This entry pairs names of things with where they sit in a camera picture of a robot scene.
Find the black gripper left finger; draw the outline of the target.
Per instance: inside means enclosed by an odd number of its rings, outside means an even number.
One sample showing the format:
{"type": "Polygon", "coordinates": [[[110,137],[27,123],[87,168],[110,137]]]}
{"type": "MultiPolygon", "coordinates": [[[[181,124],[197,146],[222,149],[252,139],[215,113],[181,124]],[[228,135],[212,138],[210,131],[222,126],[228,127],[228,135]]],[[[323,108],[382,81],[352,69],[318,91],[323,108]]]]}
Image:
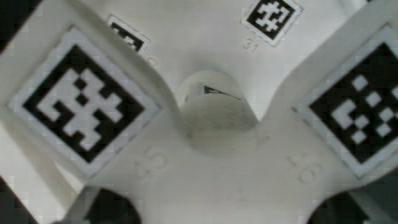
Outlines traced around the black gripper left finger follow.
{"type": "Polygon", "coordinates": [[[142,219],[128,198],[85,186],[59,224],[142,224],[142,219]]]}

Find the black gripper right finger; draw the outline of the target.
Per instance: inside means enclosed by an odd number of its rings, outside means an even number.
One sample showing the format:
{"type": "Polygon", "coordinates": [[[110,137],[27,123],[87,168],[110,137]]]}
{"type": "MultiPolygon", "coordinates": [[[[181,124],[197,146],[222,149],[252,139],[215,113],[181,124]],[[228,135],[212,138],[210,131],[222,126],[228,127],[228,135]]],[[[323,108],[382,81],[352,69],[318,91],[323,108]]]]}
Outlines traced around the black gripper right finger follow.
{"type": "Polygon", "coordinates": [[[307,224],[373,224],[379,219],[368,193],[354,190],[336,194],[320,204],[307,224]]]}

